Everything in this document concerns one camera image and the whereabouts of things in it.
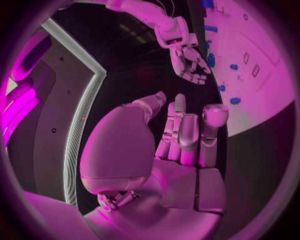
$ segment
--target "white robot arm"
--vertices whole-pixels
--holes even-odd
[[[170,50],[173,69],[179,77],[194,84],[205,84],[207,76],[193,73],[197,65],[206,74],[211,70],[205,60],[193,47],[198,45],[195,33],[189,33],[186,20],[181,17],[170,17],[161,7],[143,0],[75,0],[77,3],[103,4],[116,12],[126,12],[136,17],[148,27],[154,29],[159,45]]]

